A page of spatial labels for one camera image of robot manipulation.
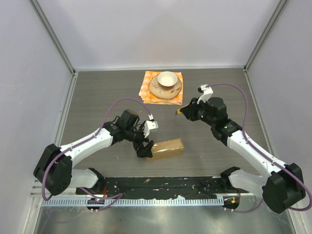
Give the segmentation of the brown cardboard express box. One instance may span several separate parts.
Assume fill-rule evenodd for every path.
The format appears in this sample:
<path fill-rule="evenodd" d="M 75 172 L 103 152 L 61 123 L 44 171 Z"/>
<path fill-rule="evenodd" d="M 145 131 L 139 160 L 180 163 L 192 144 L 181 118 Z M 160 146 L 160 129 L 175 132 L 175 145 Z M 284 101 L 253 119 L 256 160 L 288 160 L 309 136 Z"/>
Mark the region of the brown cardboard express box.
<path fill-rule="evenodd" d="M 161 160 L 183 154 L 184 145 L 180 138 L 168 141 L 157 142 L 152 147 L 152 157 L 146 158 L 146 161 Z"/>

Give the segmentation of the yellow utility knife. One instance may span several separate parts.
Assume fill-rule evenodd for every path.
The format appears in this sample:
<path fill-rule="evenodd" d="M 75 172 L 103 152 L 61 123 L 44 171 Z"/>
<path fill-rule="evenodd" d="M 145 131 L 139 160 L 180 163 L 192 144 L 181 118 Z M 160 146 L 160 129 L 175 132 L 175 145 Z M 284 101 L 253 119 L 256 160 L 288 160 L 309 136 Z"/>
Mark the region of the yellow utility knife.
<path fill-rule="evenodd" d="M 181 110 L 180 109 L 176 110 L 175 115 L 180 115 L 180 114 L 182 114 Z"/>

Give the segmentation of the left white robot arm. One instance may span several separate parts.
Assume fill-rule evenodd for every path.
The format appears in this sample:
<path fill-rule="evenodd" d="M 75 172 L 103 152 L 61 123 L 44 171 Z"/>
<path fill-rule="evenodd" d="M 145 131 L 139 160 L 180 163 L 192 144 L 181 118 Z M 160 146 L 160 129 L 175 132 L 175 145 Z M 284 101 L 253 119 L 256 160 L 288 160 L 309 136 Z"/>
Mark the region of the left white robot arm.
<path fill-rule="evenodd" d="M 34 177 L 42 184 L 41 194 L 45 200 L 57 196 L 67 189 L 79 194 L 97 195 L 104 191 L 105 178 L 94 168 L 75 169 L 75 166 L 92 154 L 124 140 L 133 144 L 139 158 L 152 158 L 154 142 L 148 139 L 151 131 L 158 129 L 152 115 L 139 123 L 139 116 L 125 110 L 113 121 L 104 123 L 93 133 L 67 145 L 48 145 L 34 169 Z"/>

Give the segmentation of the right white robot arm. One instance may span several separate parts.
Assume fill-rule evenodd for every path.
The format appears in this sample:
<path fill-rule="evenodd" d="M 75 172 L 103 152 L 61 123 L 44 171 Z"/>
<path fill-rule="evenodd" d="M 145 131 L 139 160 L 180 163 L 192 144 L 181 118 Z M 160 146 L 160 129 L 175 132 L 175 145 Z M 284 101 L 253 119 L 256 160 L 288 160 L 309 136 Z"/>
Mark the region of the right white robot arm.
<path fill-rule="evenodd" d="M 230 193 L 240 188 L 253 193 L 278 214 L 291 209 L 306 196 L 312 196 L 304 185 L 301 168 L 277 159 L 248 137 L 239 124 L 228 118 L 223 99 L 212 97 L 203 102 L 193 98 L 176 113 L 190 121 L 201 120 L 208 124 L 217 140 L 239 153 L 259 172 L 259 175 L 253 175 L 238 167 L 227 169 L 221 174 L 223 191 Z"/>

